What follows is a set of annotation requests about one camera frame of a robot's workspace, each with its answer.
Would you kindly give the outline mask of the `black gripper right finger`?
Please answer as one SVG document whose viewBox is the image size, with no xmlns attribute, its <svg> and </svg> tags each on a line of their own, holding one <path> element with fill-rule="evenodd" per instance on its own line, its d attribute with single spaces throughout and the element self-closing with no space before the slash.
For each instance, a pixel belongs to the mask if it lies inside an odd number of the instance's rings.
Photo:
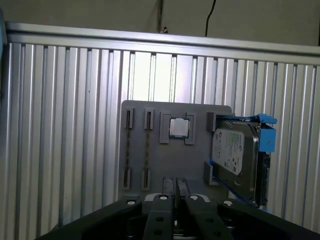
<svg viewBox="0 0 320 240">
<path fill-rule="evenodd" d="M 201 240 L 318 240 L 312 230 L 230 198 L 218 201 L 192 193 L 176 179 L 176 201 L 185 205 L 182 222 Z"/>
</svg>

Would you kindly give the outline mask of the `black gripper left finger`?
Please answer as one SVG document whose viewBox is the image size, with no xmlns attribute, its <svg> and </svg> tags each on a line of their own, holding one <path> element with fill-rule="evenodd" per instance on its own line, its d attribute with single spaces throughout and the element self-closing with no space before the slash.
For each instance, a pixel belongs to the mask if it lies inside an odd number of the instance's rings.
<svg viewBox="0 0 320 240">
<path fill-rule="evenodd" d="M 40 237 L 42 240 L 171 240 L 174 232 L 174 181 L 144 199 L 124 197 Z"/>
</svg>

